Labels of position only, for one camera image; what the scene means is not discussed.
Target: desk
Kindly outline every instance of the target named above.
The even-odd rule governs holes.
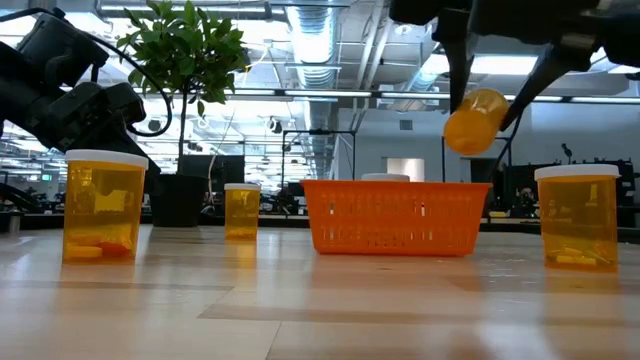
[[[0,359],[638,359],[640,247],[619,276],[542,266],[537,235],[467,258],[319,256],[304,229],[143,226],[136,266],[0,239]]]

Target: plant pot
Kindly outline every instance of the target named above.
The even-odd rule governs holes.
[[[164,189],[161,194],[151,196],[153,226],[198,226],[208,179],[188,175],[160,175],[158,180]]]

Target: orange cylinder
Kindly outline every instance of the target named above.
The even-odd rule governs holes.
[[[491,89],[470,92],[444,127],[447,145],[462,155],[477,155],[489,149],[507,114],[509,103]]]

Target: plant stem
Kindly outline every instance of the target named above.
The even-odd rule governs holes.
[[[189,95],[189,81],[182,89],[182,114],[180,114],[180,140],[178,140],[178,174],[182,174],[182,155],[184,153],[184,128],[187,123],[187,95]]]

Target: ceiling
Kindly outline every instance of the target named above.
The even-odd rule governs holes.
[[[131,32],[128,20],[117,15],[124,5],[128,7],[144,7],[140,0],[103,0],[104,9],[95,9],[93,1],[82,0],[57,0],[41,1],[47,6],[57,5],[68,12],[67,18],[76,27],[91,32],[97,36],[115,43],[117,38]],[[289,0],[288,3],[303,3],[304,0]],[[12,12],[24,8],[22,0],[4,0],[0,4],[0,14]],[[201,6],[208,6],[224,16],[233,19],[235,26],[245,32],[244,41],[249,50],[252,61],[251,70],[236,78],[237,88],[302,88],[299,81],[301,68],[308,67],[301,64],[300,58],[305,53],[317,51],[317,44],[313,42],[304,44],[295,42],[295,34],[292,33],[291,22],[287,21],[286,11],[279,5],[283,1],[271,1],[273,17],[271,20],[246,20],[249,17],[259,18],[266,2],[252,1],[243,4],[241,1],[199,1]],[[326,3],[313,0],[313,3]],[[435,82],[430,91],[448,92],[448,70],[444,55],[439,54],[438,44],[430,39],[432,25],[407,26],[394,24],[387,17],[387,2],[384,0],[351,0],[333,1],[333,4],[348,5],[333,8],[339,13],[335,29],[333,45],[337,53],[331,64],[312,64],[319,68],[331,68],[335,71],[336,81],[332,83],[333,89],[352,90],[358,88],[395,89],[402,90],[407,81],[421,68],[433,73]],[[376,13],[380,15],[380,21],[376,22]],[[0,41],[15,46],[33,26],[34,18],[23,18],[9,23],[0,23]],[[516,40],[486,37],[481,39],[478,53],[480,61],[474,68],[474,74],[470,79],[469,87],[490,87],[503,93],[514,94],[524,81],[526,74],[535,62],[539,48],[528,46]],[[629,91],[629,81],[619,71],[634,71],[634,69],[618,69],[608,62],[604,54],[595,54],[592,58],[592,71],[585,74],[569,74],[555,82],[546,92],[547,95],[617,95]],[[366,63],[362,73],[361,64]],[[126,62],[120,63],[115,54],[100,71],[99,82],[108,86],[127,81],[127,75],[132,67]],[[282,149],[282,135],[274,134],[269,130],[272,121],[279,121],[285,130],[307,130],[310,126],[309,114],[314,107],[310,107],[307,99],[285,99],[286,101],[255,101],[233,100],[226,105],[209,104],[206,107],[204,118],[197,116],[195,107],[189,107],[186,139],[199,145],[197,150],[189,152],[210,154],[219,149],[220,154],[242,154],[259,156],[259,162],[263,164],[263,158],[269,158],[268,169],[262,171],[270,174],[266,180],[260,177],[259,181],[276,186],[279,182],[280,160]],[[351,101],[333,102],[333,106],[348,107],[340,109],[332,116],[339,117],[334,124],[344,124],[345,118],[350,122],[353,112]],[[166,119],[166,108],[162,100],[149,96],[144,99],[148,117],[137,125],[140,130],[148,131],[150,120]],[[398,114],[393,110],[384,110],[385,106],[378,109],[367,109],[368,114],[363,118],[362,134],[367,129],[388,123],[389,127],[397,129],[398,117],[413,119],[414,128],[441,129],[445,115],[440,113],[446,109],[445,102],[430,102],[425,105],[420,103],[417,109],[422,111],[438,111],[437,118],[431,123],[421,122],[423,112]],[[179,116],[179,108],[174,108],[174,118]],[[17,127],[5,124],[3,168],[18,168],[15,160],[8,163],[6,159],[13,160],[35,157],[35,162],[45,168],[60,168],[58,164],[48,165],[47,157],[60,158],[61,154],[47,151],[27,133],[20,132]],[[177,139],[179,135],[178,122],[172,124],[171,129],[157,138],[140,138],[137,142],[152,159],[158,162],[163,171],[175,171],[176,157],[178,153]],[[300,139],[300,145],[294,145],[288,153],[286,162],[296,160],[292,164],[298,177],[318,176],[314,163],[318,157],[330,158],[333,149],[330,139],[324,141],[324,149],[318,146],[313,139],[304,136]],[[247,171],[256,174],[259,171]]]

